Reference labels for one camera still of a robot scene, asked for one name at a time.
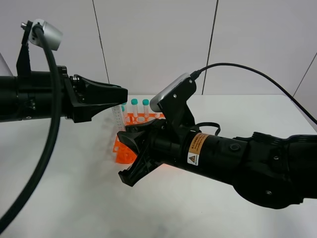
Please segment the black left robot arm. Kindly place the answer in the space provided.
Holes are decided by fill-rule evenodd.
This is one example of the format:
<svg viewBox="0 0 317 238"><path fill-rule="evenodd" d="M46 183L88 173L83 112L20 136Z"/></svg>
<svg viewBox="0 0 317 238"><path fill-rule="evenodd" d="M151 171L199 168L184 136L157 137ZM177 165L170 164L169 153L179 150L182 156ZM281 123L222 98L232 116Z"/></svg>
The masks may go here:
<svg viewBox="0 0 317 238"><path fill-rule="evenodd" d="M69 76L58 66L61 79L61 115L74 123L88 122L114 106L127 102L128 90L118 85ZM52 87L49 72L32 71L28 76L0 78L0 120L19 121L51 117Z"/></svg>

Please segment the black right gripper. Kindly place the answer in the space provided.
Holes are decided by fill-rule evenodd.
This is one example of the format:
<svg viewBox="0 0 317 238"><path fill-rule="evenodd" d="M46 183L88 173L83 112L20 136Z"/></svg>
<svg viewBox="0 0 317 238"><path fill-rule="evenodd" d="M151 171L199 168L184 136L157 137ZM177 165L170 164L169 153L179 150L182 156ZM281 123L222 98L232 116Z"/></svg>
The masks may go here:
<svg viewBox="0 0 317 238"><path fill-rule="evenodd" d="M134 186L162 164L177 168L198 167L198 126L173 129L165 119L127 125L117 133L119 141L137 158L125 170L119 171L121 181Z"/></svg>

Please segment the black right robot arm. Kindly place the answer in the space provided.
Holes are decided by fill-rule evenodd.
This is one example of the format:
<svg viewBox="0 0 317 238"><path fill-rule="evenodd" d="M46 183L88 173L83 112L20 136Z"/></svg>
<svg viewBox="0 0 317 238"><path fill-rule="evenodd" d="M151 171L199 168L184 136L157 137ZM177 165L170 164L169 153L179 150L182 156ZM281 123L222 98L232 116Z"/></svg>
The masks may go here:
<svg viewBox="0 0 317 238"><path fill-rule="evenodd" d="M119 173L134 186L162 164L228 185L244 199L273 209L317 196L317 138L255 132L226 138L201 132L203 123L172 127L164 119L129 125L117 136L137 158Z"/></svg>

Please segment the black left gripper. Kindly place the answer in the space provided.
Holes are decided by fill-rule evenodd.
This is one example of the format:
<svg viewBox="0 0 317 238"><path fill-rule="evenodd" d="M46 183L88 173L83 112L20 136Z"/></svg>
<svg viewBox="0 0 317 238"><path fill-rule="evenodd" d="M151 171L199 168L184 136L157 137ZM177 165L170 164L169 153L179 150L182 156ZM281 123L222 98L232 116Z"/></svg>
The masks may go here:
<svg viewBox="0 0 317 238"><path fill-rule="evenodd" d="M61 115L74 123L91 121L98 113L127 102L128 90L118 85L89 80L67 67L57 66L61 79Z"/></svg>

